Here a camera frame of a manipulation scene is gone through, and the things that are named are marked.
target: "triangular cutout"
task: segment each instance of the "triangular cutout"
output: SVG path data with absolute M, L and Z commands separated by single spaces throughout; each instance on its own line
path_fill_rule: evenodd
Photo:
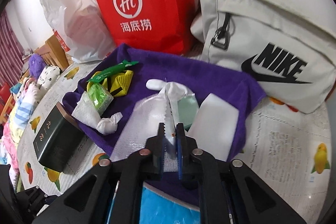
M 276 205 L 275 201 L 263 189 L 261 189 L 261 187 L 254 182 L 252 178 L 246 177 L 245 181 L 251 194 L 255 209 L 258 213 L 262 213 Z
M 71 193 L 65 200 L 64 204 L 68 207 L 82 212 L 85 209 L 86 203 L 89 200 L 93 187 L 95 186 L 97 177 L 89 177 L 78 189 Z

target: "white circle logo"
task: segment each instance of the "white circle logo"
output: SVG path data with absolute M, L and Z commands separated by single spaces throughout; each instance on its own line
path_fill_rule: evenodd
M 124 18 L 137 17 L 142 9 L 142 0 L 113 0 L 114 8 Z

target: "green wrapper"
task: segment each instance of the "green wrapper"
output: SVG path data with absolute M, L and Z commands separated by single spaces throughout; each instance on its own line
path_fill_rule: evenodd
M 97 75 L 95 75 L 94 77 L 92 77 L 91 79 L 88 80 L 88 82 L 94 82 L 94 83 L 100 83 L 101 81 L 103 81 L 105 78 L 120 73 L 124 70 L 126 70 L 126 68 L 133 66 L 135 64 L 139 63 L 138 61 L 132 61 L 132 62 L 128 62 L 127 60 L 124 60 L 123 62 L 121 62 L 118 65 L 109 67 L 105 70 L 103 70 L 102 72 L 98 73 Z
M 87 93 L 99 115 L 102 116 L 104 111 L 112 102 L 113 96 L 101 84 L 98 83 L 94 83 Z

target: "metal rivet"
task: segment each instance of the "metal rivet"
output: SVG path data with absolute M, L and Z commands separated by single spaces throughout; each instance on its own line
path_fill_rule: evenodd
M 149 149 L 144 148 L 144 149 L 141 149 L 141 150 L 139 151 L 139 153 L 140 153 L 141 156 L 147 156 L 147 155 L 149 155 L 149 154 L 152 153 L 152 152 L 151 152 Z
M 193 150 L 193 154 L 194 154 L 195 156 L 200 156 L 200 155 L 203 154 L 203 150 L 202 150 L 202 149 L 199 149 L 199 148 L 195 148 L 195 149 Z
M 109 166 L 111 164 L 111 161 L 109 159 L 102 159 L 99 161 L 100 166 Z
M 241 160 L 233 160 L 232 165 L 234 167 L 242 167 L 243 166 L 243 162 Z

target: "pink curtain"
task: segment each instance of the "pink curtain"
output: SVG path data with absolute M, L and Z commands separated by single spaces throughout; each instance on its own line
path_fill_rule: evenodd
M 0 16 L 0 85 L 17 84 L 22 71 L 23 48 L 17 40 L 4 10 Z

